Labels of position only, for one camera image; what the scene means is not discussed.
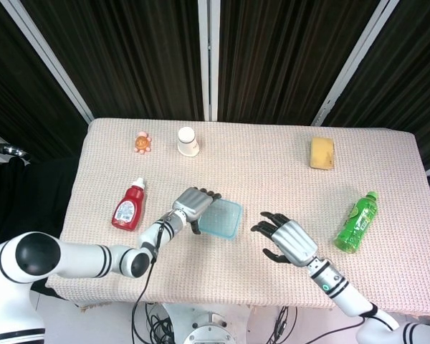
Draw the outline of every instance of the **plastic bottle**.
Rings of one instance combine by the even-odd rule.
[[[144,190],[145,182],[143,178],[137,178],[116,207],[112,218],[113,226],[126,231],[133,231],[137,227],[138,220],[140,220],[140,215],[142,214]]]
[[[344,224],[344,229],[334,241],[338,249],[347,253],[357,252],[361,240],[378,212],[377,198],[378,194],[370,191],[358,200]]]

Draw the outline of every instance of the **orange toy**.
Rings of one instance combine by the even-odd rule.
[[[145,154],[145,152],[151,151],[150,142],[151,138],[148,136],[148,133],[140,131],[135,139],[134,151],[139,152],[140,154]]]

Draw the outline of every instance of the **textured tablecloth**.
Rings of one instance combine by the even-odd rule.
[[[177,151],[190,125],[201,152]],[[134,153],[135,134],[152,137],[151,152]],[[335,168],[309,167],[313,136],[335,141]],[[147,181],[145,214],[134,232],[110,224],[126,189]],[[65,218],[62,240],[135,246],[138,233],[170,209],[189,186],[206,187],[244,207],[234,241],[185,228],[162,250],[145,300],[332,307],[306,269],[276,264],[262,249],[273,243],[250,228],[261,211],[298,221],[335,266],[387,311],[430,314],[430,194],[414,136],[392,130],[99,119],[91,123]],[[379,193],[378,215],[357,254],[332,244],[353,204]],[[80,303],[135,301],[145,278],[47,283]]]

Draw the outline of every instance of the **black curtain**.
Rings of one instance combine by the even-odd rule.
[[[78,154],[86,129],[0,4],[0,136],[43,161]]]
[[[430,1],[400,1],[324,125],[415,134],[430,168]]]
[[[203,120],[197,0],[23,0],[95,117]]]
[[[378,0],[223,0],[219,114],[310,125]]]

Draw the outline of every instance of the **white cap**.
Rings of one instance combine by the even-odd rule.
[[[183,127],[178,131],[178,139],[183,143],[190,143],[195,136],[193,128],[190,127]]]
[[[139,187],[139,188],[141,188],[141,189],[143,189],[143,190],[145,190],[145,181],[143,180],[143,178],[137,178],[137,180],[136,181],[134,181],[133,183],[132,183],[132,185],[133,186],[137,186],[137,187]]]

